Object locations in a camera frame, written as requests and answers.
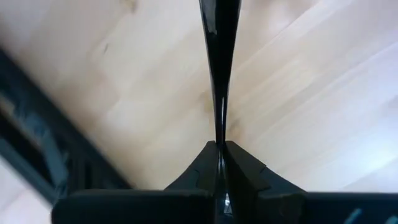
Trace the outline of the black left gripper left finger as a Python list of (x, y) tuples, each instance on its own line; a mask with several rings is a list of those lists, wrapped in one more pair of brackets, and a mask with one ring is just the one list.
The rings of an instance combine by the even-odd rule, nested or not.
[(218, 148), (209, 141), (163, 190), (85, 190), (57, 202), (52, 224), (215, 224)]

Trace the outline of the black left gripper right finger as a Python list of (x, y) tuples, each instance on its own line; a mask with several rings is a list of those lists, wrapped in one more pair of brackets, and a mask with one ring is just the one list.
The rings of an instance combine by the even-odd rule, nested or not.
[(398, 224), (398, 194), (306, 192), (232, 141), (224, 162), (237, 223)]

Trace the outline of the black aluminium table frame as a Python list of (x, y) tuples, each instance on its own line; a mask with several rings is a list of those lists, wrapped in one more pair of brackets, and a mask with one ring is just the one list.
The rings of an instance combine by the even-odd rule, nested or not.
[(0, 156), (51, 205), (82, 190), (132, 188), (3, 49)]

